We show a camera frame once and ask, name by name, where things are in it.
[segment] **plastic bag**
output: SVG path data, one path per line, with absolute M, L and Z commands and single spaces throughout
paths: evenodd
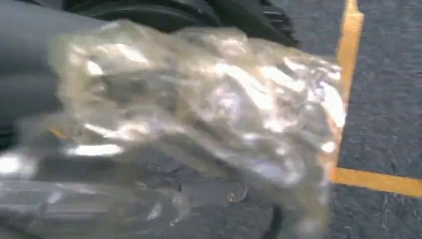
M 0 192 L 2 224 L 43 239 L 153 237 L 189 212 L 171 190 L 4 181 Z
M 126 164 L 155 148 L 271 199 L 277 238 L 323 235 L 323 158 L 345 119 L 336 64 L 234 28 L 169 35 L 129 21 L 64 36 L 52 53 L 64 111 L 40 125 L 63 136 L 65 157 Z

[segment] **yellow painted stripe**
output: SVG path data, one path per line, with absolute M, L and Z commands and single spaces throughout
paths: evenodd
M 422 197 L 422 181 L 413 178 L 335 168 L 331 181 L 337 184 L 364 187 L 376 191 Z
M 65 135 L 64 133 L 62 133 L 61 131 L 59 131 L 56 128 L 50 128 L 49 131 L 54 134 L 56 137 L 58 138 L 62 138 L 62 139 L 67 139 L 67 135 Z

